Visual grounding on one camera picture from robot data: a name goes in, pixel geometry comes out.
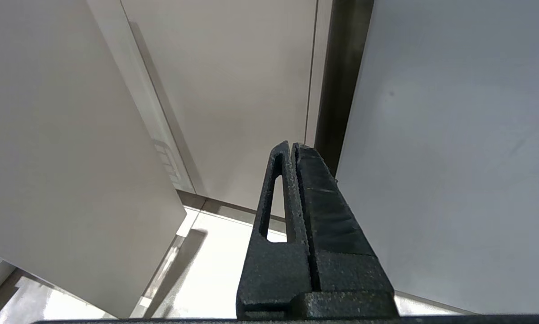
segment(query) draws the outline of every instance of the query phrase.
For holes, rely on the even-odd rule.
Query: white panel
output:
[[[185,211],[84,1],[0,1],[0,257],[127,317]]]
[[[196,193],[256,209],[270,150],[304,142],[315,0],[123,4]]]
[[[154,140],[169,178],[177,189],[195,193],[120,0],[88,0],[88,5]]]
[[[395,289],[539,312],[539,0],[376,2],[337,177]]]

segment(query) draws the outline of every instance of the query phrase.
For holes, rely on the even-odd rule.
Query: textured black plastic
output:
[[[269,155],[252,235],[235,302],[238,318],[284,318],[290,301],[311,291],[307,236],[287,142]],[[275,179],[282,176],[287,243],[266,239]]]
[[[308,233],[313,288],[312,293],[294,300],[296,316],[398,317],[393,287],[325,162],[317,151],[300,144],[294,144],[292,155]]]
[[[53,320],[38,324],[539,324],[539,315],[411,316],[402,318],[235,320],[235,319],[117,319]]]

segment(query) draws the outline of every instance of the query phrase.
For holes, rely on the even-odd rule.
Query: white cabinet door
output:
[[[271,148],[304,142],[316,5],[123,1],[199,195],[257,208]]]
[[[195,193],[120,0],[88,0],[109,51],[175,188]]]
[[[0,2],[0,257],[127,317],[184,216],[86,2]]]

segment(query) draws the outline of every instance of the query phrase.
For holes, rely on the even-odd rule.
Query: gray wall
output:
[[[539,0],[376,2],[337,176],[395,289],[539,312]]]

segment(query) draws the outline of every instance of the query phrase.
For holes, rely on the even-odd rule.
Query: white board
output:
[[[539,1],[375,2],[337,170],[397,291],[539,313]]]
[[[86,2],[0,2],[0,257],[127,317],[184,216]]]

